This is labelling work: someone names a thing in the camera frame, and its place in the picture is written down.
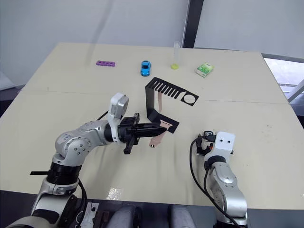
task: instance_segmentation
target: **green box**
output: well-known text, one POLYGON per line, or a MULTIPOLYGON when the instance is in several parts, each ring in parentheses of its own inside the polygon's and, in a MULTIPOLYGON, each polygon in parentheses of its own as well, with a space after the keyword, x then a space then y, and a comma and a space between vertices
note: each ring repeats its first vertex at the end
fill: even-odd
POLYGON ((212 65, 210 65, 209 63, 204 63, 196 69, 196 73, 198 73, 202 77, 206 77, 212 70, 212 65))

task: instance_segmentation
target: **beige table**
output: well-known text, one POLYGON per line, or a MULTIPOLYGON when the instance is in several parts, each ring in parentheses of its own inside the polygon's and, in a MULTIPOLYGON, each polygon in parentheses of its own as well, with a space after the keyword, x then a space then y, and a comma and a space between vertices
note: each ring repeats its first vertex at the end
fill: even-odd
MULTIPOLYGON (((1 117, 1 190, 37 193, 43 177, 28 174, 49 168, 55 139, 100 116, 116 92, 130 98, 126 116, 139 112, 147 122, 144 86, 157 76, 199 100, 191 107, 164 97, 163 114, 180 125, 157 148, 141 139, 131 155, 114 144, 91 151, 80 175, 89 198, 106 199, 116 188, 120 200, 211 205, 191 177, 189 145, 204 130, 222 130, 236 135, 230 166, 249 208, 304 209, 304 130, 260 54, 184 49, 174 71, 170 48, 96 45, 88 64, 89 48, 59 44, 1 117), (144 59, 152 62, 150 77, 139 74, 144 59), (207 78, 194 73, 204 61, 215 65, 207 78)), ((202 180, 202 157, 194 159, 202 180)))

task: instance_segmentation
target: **black cable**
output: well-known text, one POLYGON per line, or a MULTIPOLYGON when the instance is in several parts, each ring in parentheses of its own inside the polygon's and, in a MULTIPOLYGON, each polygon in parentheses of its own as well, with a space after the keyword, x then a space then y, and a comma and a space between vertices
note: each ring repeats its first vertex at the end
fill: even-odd
POLYGON ((32 171, 30 175, 47 175, 48 171, 32 171))
POLYGON ((209 200, 212 202, 212 204, 223 214, 225 215, 228 219, 230 219, 230 221, 238 228, 242 228, 229 214, 227 214, 226 212, 224 212, 224 210, 222 208, 219 207, 219 205, 215 202, 215 200, 209 195, 208 191, 207 191, 207 188, 206 188, 206 180, 207 180, 207 175, 208 175, 208 171, 209 169, 206 170, 206 173, 205 173, 205 177, 204 177, 204 188, 203 189, 201 187, 201 185, 199 184, 199 182, 197 181, 195 175, 194 175, 194 172, 193 172, 193 166, 192 166, 192 147, 194 145, 194 143, 203 138, 202 137, 198 137, 197 139, 193 140, 192 143, 191 143, 191 146, 190 146, 190 154, 189 154, 189 159, 190 159, 190 171, 191 171, 191 174, 192 174, 192 177, 194 179, 194 182, 196 183, 196 185, 199 187, 199 189, 209 198, 209 200))
POLYGON ((86 212, 86 206, 87 206, 87 196, 86 196, 86 190, 82 184, 82 182, 80 181, 80 179, 78 178, 79 180, 79 186, 81 188, 81 193, 82 193, 82 198, 81 198, 81 201, 84 199, 84 212, 82 213, 81 215, 81 219, 79 220, 79 223, 77 224, 77 227, 76 228, 80 228, 80 225, 82 223, 82 221, 84 220, 84 217, 85 217, 85 212, 86 212))
POLYGON ((85 202, 85 198, 84 198, 84 194, 81 190, 81 202, 80 202, 80 205, 79 207, 77 208, 77 211, 76 211, 76 216, 75 216, 75 219, 77 218, 77 216, 79 215, 80 211, 81 211, 81 208, 83 207, 84 205, 84 202, 85 202))
POLYGON ((101 120, 101 118, 103 118, 105 115, 108 114, 109 111, 106 111, 102 116, 100 116, 97 120, 101 120))

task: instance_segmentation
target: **blue toy car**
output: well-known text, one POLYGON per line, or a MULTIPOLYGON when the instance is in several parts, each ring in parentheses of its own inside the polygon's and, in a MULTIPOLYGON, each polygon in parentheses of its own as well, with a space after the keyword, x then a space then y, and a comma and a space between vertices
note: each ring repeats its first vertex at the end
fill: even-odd
POLYGON ((146 77, 151 73, 151 63, 148 60, 142 62, 141 75, 146 77))

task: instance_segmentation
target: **circular hole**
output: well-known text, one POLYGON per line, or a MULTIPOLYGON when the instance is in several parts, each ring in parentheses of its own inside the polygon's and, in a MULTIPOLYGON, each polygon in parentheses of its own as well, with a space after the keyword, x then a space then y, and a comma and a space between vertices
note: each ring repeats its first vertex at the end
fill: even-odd
POLYGON ((193 95, 188 94, 184 96, 184 100, 185 102, 192 104, 195 102, 195 97, 193 95))

